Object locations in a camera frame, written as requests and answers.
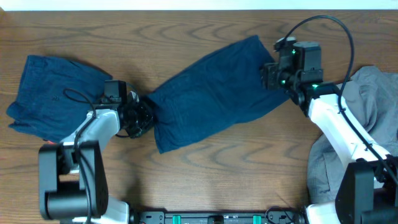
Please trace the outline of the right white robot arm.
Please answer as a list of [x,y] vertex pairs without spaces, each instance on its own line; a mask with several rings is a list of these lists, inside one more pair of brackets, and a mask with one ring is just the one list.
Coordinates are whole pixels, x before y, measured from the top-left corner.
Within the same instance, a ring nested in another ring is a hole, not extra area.
[[312,198],[296,223],[397,222],[397,75],[359,69],[344,85],[320,69],[297,72],[268,63],[269,89],[288,90],[322,130],[308,164]]

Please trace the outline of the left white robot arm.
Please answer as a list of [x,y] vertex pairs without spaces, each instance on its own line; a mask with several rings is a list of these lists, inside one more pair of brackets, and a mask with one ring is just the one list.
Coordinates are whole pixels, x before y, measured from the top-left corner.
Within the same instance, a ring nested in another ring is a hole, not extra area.
[[43,219],[60,223],[132,223],[128,203],[108,193],[102,151],[121,130],[138,138],[154,125],[147,99],[134,92],[107,92],[87,103],[86,119],[58,144],[39,150],[39,210]]

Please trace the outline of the grey shorts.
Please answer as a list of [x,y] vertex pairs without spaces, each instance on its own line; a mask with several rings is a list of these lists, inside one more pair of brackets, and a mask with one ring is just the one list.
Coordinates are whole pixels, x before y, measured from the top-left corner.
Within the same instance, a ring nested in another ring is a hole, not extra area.
[[[346,104],[364,129],[393,156],[397,155],[397,74],[375,66],[360,68],[343,91]],[[308,157],[307,188],[311,203],[336,198],[345,170],[322,135]]]

